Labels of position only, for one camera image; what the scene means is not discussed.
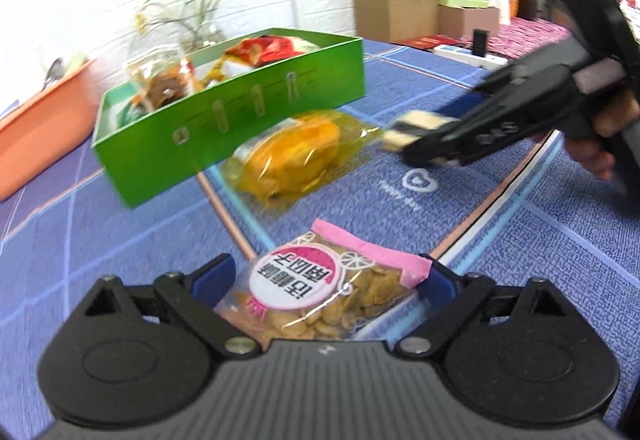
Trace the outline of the person's right hand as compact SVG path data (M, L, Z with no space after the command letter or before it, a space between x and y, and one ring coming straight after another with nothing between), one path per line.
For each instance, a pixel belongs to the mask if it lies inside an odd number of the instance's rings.
M612 100L592 116L592 129L595 134L608 139L628 128L639 119L639 102L631 88L618 92ZM615 157L606 151L597 139L578 139L564 135L564 147L567 155L575 163L602 181L613 178Z

